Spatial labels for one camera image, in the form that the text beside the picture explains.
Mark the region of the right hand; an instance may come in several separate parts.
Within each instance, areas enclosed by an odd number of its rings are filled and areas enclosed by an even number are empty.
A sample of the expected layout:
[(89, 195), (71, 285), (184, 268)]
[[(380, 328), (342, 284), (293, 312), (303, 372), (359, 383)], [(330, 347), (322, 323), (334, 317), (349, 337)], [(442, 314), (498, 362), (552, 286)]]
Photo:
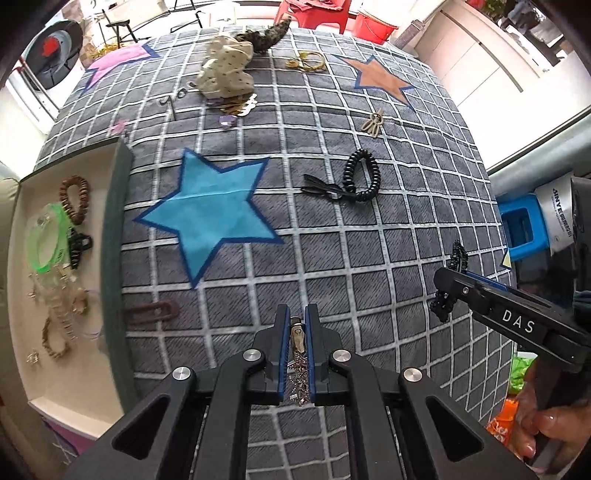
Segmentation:
[(562, 448), (549, 467), (543, 472), (558, 472), (569, 465), (582, 451), (590, 438), (590, 401), (577, 401), (572, 406), (553, 407), (542, 410), (538, 407), (535, 387), (542, 378), (535, 360), (524, 377), (524, 387), (517, 395), (519, 402), (509, 449), (520, 459), (532, 459), (537, 446), (535, 436), (539, 433), (558, 440)]

